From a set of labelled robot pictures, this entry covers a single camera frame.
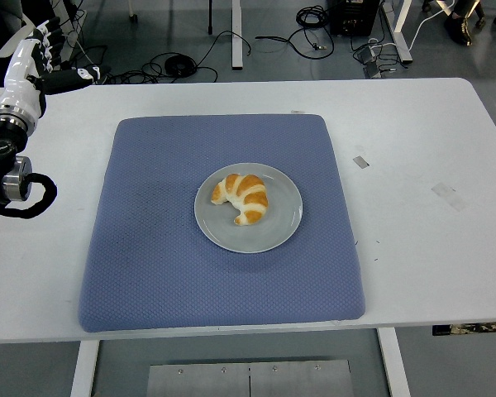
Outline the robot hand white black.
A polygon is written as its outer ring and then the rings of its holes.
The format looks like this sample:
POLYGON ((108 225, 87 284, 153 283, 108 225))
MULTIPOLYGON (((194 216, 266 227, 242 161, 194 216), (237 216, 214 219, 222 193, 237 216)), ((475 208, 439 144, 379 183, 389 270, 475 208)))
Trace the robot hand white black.
POLYGON ((102 80, 110 68, 90 65, 62 69, 60 50, 65 42, 60 19, 39 26, 26 24, 0 50, 10 58, 0 96, 0 121, 16 123, 32 132, 45 113, 45 97, 86 88, 102 80))

